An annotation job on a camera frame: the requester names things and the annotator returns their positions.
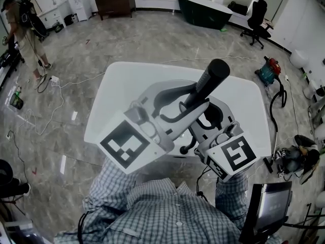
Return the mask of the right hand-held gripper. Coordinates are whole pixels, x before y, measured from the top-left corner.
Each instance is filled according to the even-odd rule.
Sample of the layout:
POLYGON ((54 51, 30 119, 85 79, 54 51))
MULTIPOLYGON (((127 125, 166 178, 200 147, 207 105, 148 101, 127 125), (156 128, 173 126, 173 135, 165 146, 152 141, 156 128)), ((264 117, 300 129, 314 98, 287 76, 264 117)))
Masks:
POLYGON ((207 128, 196 120, 190 131, 198 143, 194 151, 221 181, 246 171, 257 161, 256 147, 250 134, 244 132, 234 121, 229 106, 223 101, 210 101, 207 128))

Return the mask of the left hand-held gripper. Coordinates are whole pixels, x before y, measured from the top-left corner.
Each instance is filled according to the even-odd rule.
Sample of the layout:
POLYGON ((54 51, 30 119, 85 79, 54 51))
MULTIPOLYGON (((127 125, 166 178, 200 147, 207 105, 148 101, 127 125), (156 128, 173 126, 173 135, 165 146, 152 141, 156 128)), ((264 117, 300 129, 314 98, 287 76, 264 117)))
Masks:
POLYGON ((181 113, 174 118, 160 115, 160 111, 193 92, 196 84, 190 80, 168 80, 149 86, 127 111, 118 110, 111 117, 97 135, 96 145, 126 174, 169 153, 175 147, 173 141, 204 113, 210 102, 199 101, 189 108, 179 102, 181 113))

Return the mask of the black handheld shower wand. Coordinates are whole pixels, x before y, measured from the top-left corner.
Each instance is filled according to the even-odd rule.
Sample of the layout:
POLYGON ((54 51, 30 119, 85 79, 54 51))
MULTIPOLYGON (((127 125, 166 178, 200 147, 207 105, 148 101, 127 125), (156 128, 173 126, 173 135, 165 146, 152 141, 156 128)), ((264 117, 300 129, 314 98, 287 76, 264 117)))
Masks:
POLYGON ((185 100, 187 108, 206 99, 228 76, 230 68, 222 59, 214 59, 196 83, 195 90, 185 100))

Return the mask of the person's right forearm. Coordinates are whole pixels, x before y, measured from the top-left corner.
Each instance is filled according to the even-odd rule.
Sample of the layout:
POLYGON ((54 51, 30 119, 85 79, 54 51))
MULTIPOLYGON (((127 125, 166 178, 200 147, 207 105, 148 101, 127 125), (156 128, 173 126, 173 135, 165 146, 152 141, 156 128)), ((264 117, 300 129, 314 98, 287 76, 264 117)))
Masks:
POLYGON ((227 182, 218 181, 216 184, 215 207, 239 229, 244 226, 249 208, 247 190, 248 179, 245 173, 239 173, 227 182))

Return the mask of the person's left forearm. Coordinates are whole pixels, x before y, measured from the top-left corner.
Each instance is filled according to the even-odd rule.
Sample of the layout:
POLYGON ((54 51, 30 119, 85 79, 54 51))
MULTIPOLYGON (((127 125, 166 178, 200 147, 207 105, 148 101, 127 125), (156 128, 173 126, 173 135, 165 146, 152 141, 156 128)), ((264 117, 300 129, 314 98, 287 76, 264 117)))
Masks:
POLYGON ((111 208, 114 213, 125 211, 127 196, 135 185, 139 172, 125 174, 109 158, 105 158, 99 175, 94 179, 88 196, 83 200, 84 209, 94 212, 111 208))

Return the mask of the white bathtub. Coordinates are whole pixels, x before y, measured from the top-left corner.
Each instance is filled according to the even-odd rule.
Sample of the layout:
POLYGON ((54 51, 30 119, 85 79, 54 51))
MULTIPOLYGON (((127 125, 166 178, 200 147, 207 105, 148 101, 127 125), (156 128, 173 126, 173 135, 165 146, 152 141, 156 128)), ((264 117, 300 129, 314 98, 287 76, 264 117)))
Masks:
MULTIPOLYGON (((116 62, 107 67, 94 100, 84 141, 95 144, 117 111, 125 112, 150 85, 168 80, 198 81, 203 70, 149 63, 116 62)), ((269 126, 260 88, 230 75, 211 94, 226 103, 240 127, 250 134, 261 158, 271 154, 269 126)))

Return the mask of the dark green bathtub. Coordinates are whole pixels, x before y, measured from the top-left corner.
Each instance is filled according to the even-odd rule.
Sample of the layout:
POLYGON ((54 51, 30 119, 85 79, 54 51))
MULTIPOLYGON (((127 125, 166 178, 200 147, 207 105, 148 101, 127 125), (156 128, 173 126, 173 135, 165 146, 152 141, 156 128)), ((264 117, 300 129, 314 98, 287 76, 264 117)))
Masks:
POLYGON ((211 0, 177 0, 185 20, 195 26, 221 30, 233 11, 211 0))

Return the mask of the black display monitor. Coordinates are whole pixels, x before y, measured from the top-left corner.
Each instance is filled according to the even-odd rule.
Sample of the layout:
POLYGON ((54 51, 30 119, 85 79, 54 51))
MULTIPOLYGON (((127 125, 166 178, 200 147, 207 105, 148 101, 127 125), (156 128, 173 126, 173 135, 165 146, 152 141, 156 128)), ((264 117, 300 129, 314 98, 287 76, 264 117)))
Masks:
POLYGON ((254 184, 246 220, 239 237, 241 244, 265 244, 288 220, 291 182, 254 184))

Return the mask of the person's checked shirt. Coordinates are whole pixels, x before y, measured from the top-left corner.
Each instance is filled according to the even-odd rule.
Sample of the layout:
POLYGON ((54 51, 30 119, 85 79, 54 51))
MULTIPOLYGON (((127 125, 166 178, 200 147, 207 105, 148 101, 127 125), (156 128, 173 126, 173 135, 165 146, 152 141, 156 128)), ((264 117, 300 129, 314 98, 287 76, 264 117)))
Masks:
POLYGON ((85 210, 78 228, 58 233, 54 243, 239 244, 242 229, 185 182, 164 178, 135 182, 125 211, 85 210))

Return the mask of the white toilet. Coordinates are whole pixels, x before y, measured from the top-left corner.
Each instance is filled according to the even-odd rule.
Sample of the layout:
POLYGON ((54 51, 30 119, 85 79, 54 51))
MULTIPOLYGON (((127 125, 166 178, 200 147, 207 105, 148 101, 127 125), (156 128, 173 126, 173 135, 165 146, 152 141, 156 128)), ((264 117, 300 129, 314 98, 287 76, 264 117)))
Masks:
POLYGON ((300 50, 294 50, 291 53, 289 60, 292 65, 298 69, 304 68, 309 62, 308 56, 300 50))
POLYGON ((308 85, 303 89, 303 95, 307 98, 307 99, 312 99, 313 96, 316 93, 317 90, 317 84, 315 83, 314 80, 310 80, 308 85))

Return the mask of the black office chair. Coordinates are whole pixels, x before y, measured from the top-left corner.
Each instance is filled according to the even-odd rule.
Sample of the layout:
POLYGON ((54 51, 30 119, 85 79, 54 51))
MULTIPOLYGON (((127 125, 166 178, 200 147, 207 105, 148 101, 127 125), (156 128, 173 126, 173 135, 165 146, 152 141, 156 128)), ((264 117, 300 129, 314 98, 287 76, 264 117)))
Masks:
POLYGON ((268 39, 271 37, 271 34, 268 32, 268 29, 274 29, 269 23, 266 23, 266 27, 262 27, 264 16, 267 11, 267 2, 264 0, 258 0, 253 2, 252 5, 252 15, 247 20, 250 30, 244 30, 240 33, 240 36, 249 36, 252 37, 252 46, 255 42, 258 42, 261 45, 261 49, 264 49, 263 43, 260 41, 260 38, 268 39))

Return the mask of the black bag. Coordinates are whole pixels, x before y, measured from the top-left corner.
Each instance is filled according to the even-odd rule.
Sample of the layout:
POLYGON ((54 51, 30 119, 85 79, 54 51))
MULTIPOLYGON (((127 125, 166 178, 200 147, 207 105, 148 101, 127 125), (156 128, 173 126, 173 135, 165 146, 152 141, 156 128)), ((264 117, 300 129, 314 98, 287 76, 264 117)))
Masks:
POLYGON ((233 12, 237 13, 237 14, 241 14, 246 16, 247 12, 248 12, 248 7, 238 4, 235 1, 231 1, 228 6, 227 6, 230 10, 232 10, 233 12))

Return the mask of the dark wooden cabinet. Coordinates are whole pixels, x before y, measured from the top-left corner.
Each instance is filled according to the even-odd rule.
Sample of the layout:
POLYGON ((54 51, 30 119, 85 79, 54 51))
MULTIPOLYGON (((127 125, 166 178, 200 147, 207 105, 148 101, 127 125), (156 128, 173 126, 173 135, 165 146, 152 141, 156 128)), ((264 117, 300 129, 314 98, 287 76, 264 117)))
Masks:
POLYGON ((98 15, 103 20, 104 16, 126 16, 130 18, 133 16, 133 12, 136 11, 135 0, 95 0, 98 15))

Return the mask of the black metal rack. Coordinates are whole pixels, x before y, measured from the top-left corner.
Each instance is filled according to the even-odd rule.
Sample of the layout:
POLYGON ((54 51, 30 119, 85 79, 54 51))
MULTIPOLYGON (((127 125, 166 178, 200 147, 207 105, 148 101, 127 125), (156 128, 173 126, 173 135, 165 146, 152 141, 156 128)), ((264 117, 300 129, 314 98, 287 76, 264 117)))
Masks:
POLYGON ((307 212, 304 216, 304 219, 299 222, 292 224, 294 228, 298 229, 325 229, 324 225, 321 225, 322 223, 325 223, 325 207, 319 208, 313 205, 312 203, 307 204, 307 212))

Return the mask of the white water dispenser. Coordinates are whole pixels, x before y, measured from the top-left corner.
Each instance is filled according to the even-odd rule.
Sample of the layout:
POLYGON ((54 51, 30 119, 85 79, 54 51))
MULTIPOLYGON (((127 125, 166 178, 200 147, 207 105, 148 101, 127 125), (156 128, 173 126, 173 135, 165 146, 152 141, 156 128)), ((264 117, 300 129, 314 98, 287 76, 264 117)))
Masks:
POLYGON ((91 5, 89 0, 73 0, 79 21, 87 21, 91 16, 91 5))

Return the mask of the white drawer cabinet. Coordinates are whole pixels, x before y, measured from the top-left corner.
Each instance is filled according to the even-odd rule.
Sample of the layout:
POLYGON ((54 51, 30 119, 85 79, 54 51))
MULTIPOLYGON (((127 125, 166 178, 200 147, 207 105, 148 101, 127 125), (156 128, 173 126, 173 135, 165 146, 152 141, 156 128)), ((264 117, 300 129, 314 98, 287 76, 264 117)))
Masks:
POLYGON ((38 15, 46 29, 52 28, 56 23, 62 24, 66 28, 64 18, 71 15, 72 10, 68 0, 61 1, 47 11, 38 15))

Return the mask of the green mesh trash bin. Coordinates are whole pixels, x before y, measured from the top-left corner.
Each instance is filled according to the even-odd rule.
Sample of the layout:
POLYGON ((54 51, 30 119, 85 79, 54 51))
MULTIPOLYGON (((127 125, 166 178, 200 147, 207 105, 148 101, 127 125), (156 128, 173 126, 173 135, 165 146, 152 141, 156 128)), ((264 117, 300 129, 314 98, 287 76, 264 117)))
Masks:
POLYGON ((10 105, 20 110, 24 105, 24 101, 17 94, 14 93, 10 98, 10 105))

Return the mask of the black equipment cart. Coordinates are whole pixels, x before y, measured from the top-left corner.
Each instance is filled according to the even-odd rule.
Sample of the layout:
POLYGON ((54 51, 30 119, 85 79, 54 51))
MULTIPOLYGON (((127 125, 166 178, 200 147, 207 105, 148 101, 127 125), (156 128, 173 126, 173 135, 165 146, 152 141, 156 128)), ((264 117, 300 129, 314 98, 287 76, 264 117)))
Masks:
POLYGON ((25 63, 25 60, 19 52, 18 43, 14 42, 9 45, 8 50, 0 57, 0 90, 11 74, 17 71, 20 63, 25 63))

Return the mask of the white framed board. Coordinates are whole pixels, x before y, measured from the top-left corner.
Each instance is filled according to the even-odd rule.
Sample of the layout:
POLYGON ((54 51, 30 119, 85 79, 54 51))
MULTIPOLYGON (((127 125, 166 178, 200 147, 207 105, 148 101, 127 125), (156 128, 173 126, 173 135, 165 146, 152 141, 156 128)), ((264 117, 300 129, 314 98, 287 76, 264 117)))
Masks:
POLYGON ((41 14, 42 9, 40 8, 38 2, 36 0, 29 0, 29 1, 33 4, 36 14, 37 15, 41 14))

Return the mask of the dark tripod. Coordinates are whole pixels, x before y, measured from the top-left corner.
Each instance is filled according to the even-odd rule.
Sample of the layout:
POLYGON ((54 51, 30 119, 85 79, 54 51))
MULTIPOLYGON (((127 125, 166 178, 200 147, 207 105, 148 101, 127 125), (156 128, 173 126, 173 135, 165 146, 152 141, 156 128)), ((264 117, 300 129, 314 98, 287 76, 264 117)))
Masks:
POLYGON ((20 213, 22 213, 24 216, 26 216, 26 214, 17 205, 17 201, 22 199, 22 198, 23 198, 23 195, 18 196, 17 198, 13 198, 12 200, 9 200, 9 201, 0 199, 0 203, 3 204, 3 205, 11 204, 11 205, 15 206, 20 211, 20 213))

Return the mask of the white side table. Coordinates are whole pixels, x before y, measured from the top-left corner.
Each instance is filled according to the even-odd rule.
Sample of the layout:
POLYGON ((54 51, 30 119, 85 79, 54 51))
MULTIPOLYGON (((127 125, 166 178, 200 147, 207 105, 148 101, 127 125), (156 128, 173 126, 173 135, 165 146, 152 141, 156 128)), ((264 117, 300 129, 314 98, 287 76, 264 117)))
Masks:
POLYGON ((0 222, 0 244, 34 244, 31 220, 0 222))

